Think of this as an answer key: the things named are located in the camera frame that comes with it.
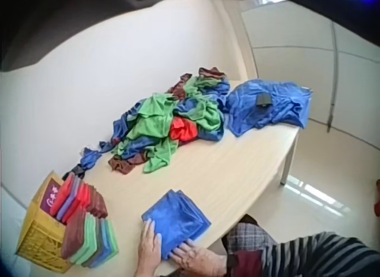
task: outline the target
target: plaid clothing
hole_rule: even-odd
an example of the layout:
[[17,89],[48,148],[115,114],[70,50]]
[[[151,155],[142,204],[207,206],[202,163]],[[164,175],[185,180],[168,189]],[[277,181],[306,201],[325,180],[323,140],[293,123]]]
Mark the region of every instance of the plaid clothing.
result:
[[262,228],[253,224],[238,223],[227,234],[227,253],[240,250],[257,250],[277,244]]

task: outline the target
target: person's right hand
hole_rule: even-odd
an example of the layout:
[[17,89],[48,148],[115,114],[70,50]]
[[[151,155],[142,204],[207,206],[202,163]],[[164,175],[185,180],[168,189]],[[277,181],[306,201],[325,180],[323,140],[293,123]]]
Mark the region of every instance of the person's right hand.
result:
[[188,272],[204,276],[223,276],[227,273],[227,256],[197,247],[191,240],[175,248],[170,257]]

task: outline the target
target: finger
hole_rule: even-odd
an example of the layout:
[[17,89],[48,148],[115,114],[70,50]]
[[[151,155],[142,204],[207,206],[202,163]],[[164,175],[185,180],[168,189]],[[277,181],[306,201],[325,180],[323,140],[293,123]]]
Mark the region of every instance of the finger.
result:
[[191,239],[188,238],[185,242],[189,247],[191,248],[195,247],[195,244]]
[[184,252],[188,252],[189,250],[191,250],[191,247],[188,246],[186,243],[182,243],[180,246],[179,246],[180,249],[182,249]]
[[161,251],[161,243],[162,243],[161,234],[156,234],[156,237],[154,238],[154,249]]
[[150,225],[151,221],[152,221],[151,219],[145,221],[144,230],[142,231],[142,234],[141,234],[142,238],[147,236],[147,232],[149,230],[149,225]]
[[184,258],[186,256],[186,252],[184,252],[182,249],[180,249],[178,247],[174,248],[173,252],[174,252],[175,255],[177,255],[179,257],[182,257],[182,258]]
[[147,232],[147,238],[153,242],[154,239],[154,227],[156,225],[155,221],[151,221],[149,224],[148,232]]
[[181,265],[181,258],[173,253],[169,253],[169,257],[174,260],[175,263]]

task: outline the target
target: person's left hand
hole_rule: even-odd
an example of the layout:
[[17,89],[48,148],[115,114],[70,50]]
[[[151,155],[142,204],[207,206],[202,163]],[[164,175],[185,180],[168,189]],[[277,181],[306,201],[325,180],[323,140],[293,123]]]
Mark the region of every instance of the person's left hand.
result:
[[161,234],[154,236],[155,225],[155,222],[149,219],[141,231],[135,277],[153,277],[161,262]]

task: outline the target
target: hand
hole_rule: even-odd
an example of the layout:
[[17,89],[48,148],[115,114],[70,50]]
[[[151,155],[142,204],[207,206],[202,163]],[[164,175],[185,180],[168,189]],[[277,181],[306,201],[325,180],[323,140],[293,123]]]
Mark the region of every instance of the hand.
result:
[[155,225],[155,222],[149,219],[141,231],[135,277],[153,277],[161,262],[161,234],[154,236]]
[[223,276],[227,274],[227,256],[197,247],[191,240],[175,248],[170,257],[188,272],[204,276]]

